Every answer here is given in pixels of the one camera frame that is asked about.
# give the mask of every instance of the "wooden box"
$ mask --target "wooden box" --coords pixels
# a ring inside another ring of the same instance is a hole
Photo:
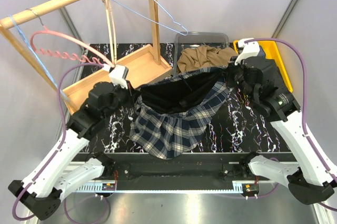
[[[117,61],[119,65],[124,65],[129,69],[126,79],[131,82],[134,88],[137,88],[142,84],[162,80],[173,73],[172,67],[163,57],[161,57],[161,64],[158,65],[154,61],[153,54],[154,49],[149,44]],[[98,70],[97,72],[63,89],[63,92],[74,103],[76,109],[79,109],[81,104],[88,97],[89,91],[98,82],[110,82],[108,72]],[[70,107],[68,108],[71,114],[76,112]]]

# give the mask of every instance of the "wooden hanger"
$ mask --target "wooden hanger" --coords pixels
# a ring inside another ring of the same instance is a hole
[[[107,20],[107,28],[109,33],[109,43],[110,43],[110,51],[111,51],[111,60],[116,63],[117,61],[117,43],[116,43],[116,31],[115,31],[115,22],[112,13],[112,7],[110,4],[110,0],[102,0],[105,6],[106,12],[106,20]]]

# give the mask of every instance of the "brown garment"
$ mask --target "brown garment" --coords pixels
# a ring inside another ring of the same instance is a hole
[[[177,64],[180,72],[184,73],[203,67],[227,66],[233,56],[237,56],[237,53],[232,48],[220,49],[200,46],[196,49],[183,50]]]

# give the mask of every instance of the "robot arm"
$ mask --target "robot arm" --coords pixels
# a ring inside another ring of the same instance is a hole
[[[244,47],[227,68],[229,84],[239,86],[249,97],[253,107],[278,131],[299,163],[285,165],[251,153],[242,163],[244,170],[288,187],[294,197],[306,205],[327,200],[336,184],[303,133],[300,105],[285,86],[275,61],[258,57],[256,44],[247,43]],[[336,175],[336,165],[307,129],[314,146],[331,168],[330,173]]]
[[[18,197],[38,219],[49,218],[61,202],[84,183],[113,176],[114,161],[102,152],[95,153],[87,163],[62,176],[73,158],[104,127],[109,118],[122,105],[131,101],[129,84],[125,80],[127,68],[116,66],[109,73],[108,82],[97,83],[88,99],[67,123],[67,131],[57,141],[43,161],[22,181],[14,180],[8,189]]]

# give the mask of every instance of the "wire hanger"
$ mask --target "wire hanger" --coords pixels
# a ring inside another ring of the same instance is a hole
[[[32,11],[34,13],[34,15],[37,16],[37,18],[39,19],[41,25],[46,28],[41,20],[41,18],[39,17],[39,15],[33,11],[32,9],[30,8],[27,8],[28,10]],[[92,57],[91,60],[86,56],[86,55],[82,55],[81,57],[79,57],[77,54],[73,53],[71,56],[67,53],[67,52],[63,52],[63,53],[60,53],[59,51],[51,51],[50,49],[48,50],[45,50],[43,48],[40,48],[40,49],[36,49],[34,47],[34,49],[31,47],[30,43],[27,41],[26,44],[29,46],[30,50],[33,52],[33,54],[36,55],[36,53],[39,53],[39,54],[42,54],[42,55],[46,55],[46,56],[49,56],[49,57],[56,57],[56,58],[62,58],[62,59],[70,59],[70,60],[78,60],[80,62],[87,62],[87,63],[93,63],[93,64],[101,64],[102,63],[100,62],[100,60],[97,58],[97,57]]]
[[[142,14],[136,12],[135,10],[129,8],[128,6],[125,6],[124,4],[122,4],[122,3],[120,3],[120,2],[118,2],[118,1],[116,1],[116,0],[112,0],[112,1],[115,2],[115,3],[117,3],[119,6],[122,6],[122,7],[126,8],[126,9],[130,10],[131,12],[133,12],[133,13],[135,13],[135,14],[137,14],[137,15],[139,15],[139,16],[141,16],[141,17],[147,19],[147,20],[149,20],[150,22],[156,23],[156,24],[158,24],[158,25],[160,25],[160,26],[162,26],[162,27],[164,27],[164,28],[167,28],[167,29],[169,29],[169,30],[172,30],[172,31],[174,31],[174,32],[177,32],[178,34],[181,34],[181,35],[183,35],[183,36],[187,36],[188,33],[189,33],[189,31],[188,31],[182,24],[176,22],[176,21],[174,20],[173,16],[172,16],[172,15],[171,15],[171,14],[170,14],[170,13],[169,13],[169,12],[168,12],[168,11],[167,11],[167,10],[166,10],[166,9],[165,9],[165,8],[158,2],[158,1],[156,1],[156,0],[153,0],[153,1],[154,1],[155,3],[157,3],[158,6],[159,6],[163,11],[165,11],[165,13],[167,13],[167,15],[172,19],[172,22],[173,22],[173,23],[175,23],[175,24],[181,26],[181,27],[186,31],[186,33],[185,33],[185,32],[179,32],[179,31],[177,31],[177,30],[175,30],[175,29],[172,29],[172,28],[170,28],[170,27],[165,26],[164,24],[161,24],[161,23],[158,23],[158,22],[156,22],[156,21],[154,21],[154,20],[151,20],[150,18],[148,18],[148,17],[146,17],[146,16],[144,16],[144,15],[142,15]]]
[[[32,11],[35,15],[37,15],[37,13],[30,9],[27,8],[28,10]],[[38,57],[38,55],[36,54],[36,52],[33,50],[33,48],[31,47],[31,45],[29,44],[28,39],[26,38],[25,34],[23,33],[23,31],[20,29],[20,27],[17,25],[16,21],[14,20],[12,15],[9,15],[9,17],[11,18],[16,30],[18,31],[20,37],[22,38],[22,40],[25,42],[25,44],[28,46],[28,48],[30,49],[30,51],[33,53],[36,61],[38,62],[38,64],[42,67],[43,71],[45,72],[45,74],[47,75],[47,77],[51,80],[51,82],[53,83],[53,85],[55,86],[55,88],[57,89],[57,83],[54,80],[53,76],[51,75],[51,73],[48,71],[48,69],[45,67],[45,65],[42,63],[42,61],[40,60],[40,58]],[[68,102],[72,107],[75,107],[75,105],[68,99],[68,97],[65,95],[65,93],[61,90],[61,95],[63,97],[63,99]]]
[[[68,36],[68,35],[63,34],[63,33],[60,33],[60,32],[56,32],[56,31],[49,30],[49,29],[43,24],[43,22],[42,22],[40,16],[39,16],[35,11],[32,11],[32,12],[39,18],[41,25],[42,25],[42,26],[44,27],[44,29],[45,29],[45,30],[41,30],[41,31],[36,31],[36,32],[34,32],[34,33],[32,34],[32,36],[31,36],[31,39],[30,39],[30,46],[32,47],[32,49],[33,49],[34,52],[37,52],[37,49],[36,49],[36,47],[35,47],[35,45],[34,45],[34,43],[33,43],[34,36],[36,36],[36,35],[38,35],[38,34],[49,34],[49,35],[54,35],[54,36],[58,36],[58,37],[67,39],[67,40],[69,40],[69,41],[71,41],[71,42],[73,42],[73,43],[76,43],[76,44],[78,44],[78,45],[80,45],[80,46],[82,46],[82,47],[88,49],[89,51],[91,51],[92,53],[94,53],[95,55],[97,55],[98,57],[100,57],[103,61],[105,61],[110,67],[115,68],[115,64],[114,64],[114,63],[112,63],[106,56],[104,56],[104,55],[103,55],[102,53],[100,53],[99,51],[95,50],[93,47],[86,45],[84,42],[82,42],[82,41],[80,41],[80,40],[77,40],[77,39],[74,38],[74,37]],[[50,56],[52,56],[52,53],[51,53],[50,50],[47,50],[47,52],[50,54]],[[79,57],[78,57],[76,54],[74,54],[74,53],[73,53],[72,55],[75,57],[75,59],[70,58],[70,56],[69,56],[68,53],[64,53],[64,56],[62,56],[62,54],[61,54],[60,52],[56,52],[56,54],[57,54],[57,57],[61,57],[61,58],[69,58],[69,59],[71,59],[71,60],[76,60],[76,59],[78,58],[78,60],[80,60]]]
[[[117,62],[117,43],[116,43],[116,31],[115,31],[115,22],[114,17],[112,13],[112,8],[110,5],[109,0],[102,0],[104,6],[105,6],[105,12],[106,12],[106,20],[107,20],[107,28],[109,33],[109,43],[110,43],[110,52],[111,52],[111,61],[113,61],[115,64]]]

